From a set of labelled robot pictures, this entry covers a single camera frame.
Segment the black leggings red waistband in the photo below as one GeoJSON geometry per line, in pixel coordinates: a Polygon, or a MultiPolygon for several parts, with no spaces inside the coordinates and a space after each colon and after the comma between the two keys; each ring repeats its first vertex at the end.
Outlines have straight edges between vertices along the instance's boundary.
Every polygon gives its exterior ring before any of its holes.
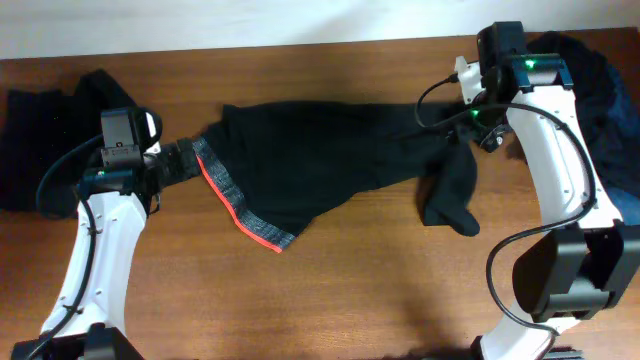
{"type": "Polygon", "coordinates": [[[357,193],[416,177],[434,183],[420,200],[426,226],[475,236],[468,209],[477,165],[457,129],[426,126],[461,110],[455,103],[348,104],[288,101],[225,105],[193,142],[196,161],[246,236],[281,252],[312,221],[357,193]]]}

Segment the dark green trousers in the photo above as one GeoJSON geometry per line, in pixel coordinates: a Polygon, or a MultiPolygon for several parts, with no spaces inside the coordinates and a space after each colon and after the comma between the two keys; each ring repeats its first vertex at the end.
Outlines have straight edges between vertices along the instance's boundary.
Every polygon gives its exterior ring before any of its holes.
{"type": "Polygon", "coordinates": [[[71,95],[59,89],[10,90],[1,128],[1,209],[42,211],[53,218],[73,216],[77,200],[72,187],[94,149],[86,148],[65,160],[37,198],[43,176],[63,155],[101,133],[102,112],[135,105],[104,70],[82,76],[71,95]]]}

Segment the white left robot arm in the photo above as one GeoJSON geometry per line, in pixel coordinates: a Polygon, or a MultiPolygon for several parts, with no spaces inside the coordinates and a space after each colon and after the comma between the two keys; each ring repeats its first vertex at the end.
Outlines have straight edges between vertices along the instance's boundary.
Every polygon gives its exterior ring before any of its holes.
{"type": "Polygon", "coordinates": [[[161,193],[200,175],[191,139],[161,144],[162,119],[144,107],[101,114],[101,134],[77,146],[97,157],[74,191],[78,226],[64,283],[38,338],[11,356],[29,359],[133,360],[124,309],[132,260],[161,193]]]}

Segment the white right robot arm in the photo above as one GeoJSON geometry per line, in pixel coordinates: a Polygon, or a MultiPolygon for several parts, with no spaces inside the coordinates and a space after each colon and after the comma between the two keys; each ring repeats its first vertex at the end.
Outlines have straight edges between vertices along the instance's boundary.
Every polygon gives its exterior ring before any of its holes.
{"type": "Polygon", "coordinates": [[[512,235],[540,240],[514,263],[516,301],[476,338],[481,360],[572,359],[558,352],[559,335],[615,307],[639,267],[639,229],[625,224],[603,190],[582,137],[573,81],[557,54],[528,51],[521,22],[496,22],[477,35],[479,60],[457,58],[455,70],[472,120],[505,120],[524,150],[542,224],[512,235]]]}

